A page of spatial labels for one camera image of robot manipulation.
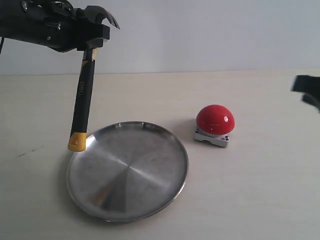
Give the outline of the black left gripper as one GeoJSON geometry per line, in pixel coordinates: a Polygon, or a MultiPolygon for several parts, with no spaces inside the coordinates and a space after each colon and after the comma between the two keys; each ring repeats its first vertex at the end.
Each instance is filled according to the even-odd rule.
{"type": "Polygon", "coordinates": [[[85,11],[68,0],[2,0],[0,45],[5,39],[46,46],[60,53],[102,48],[110,27],[85,22],[85,11]]]}

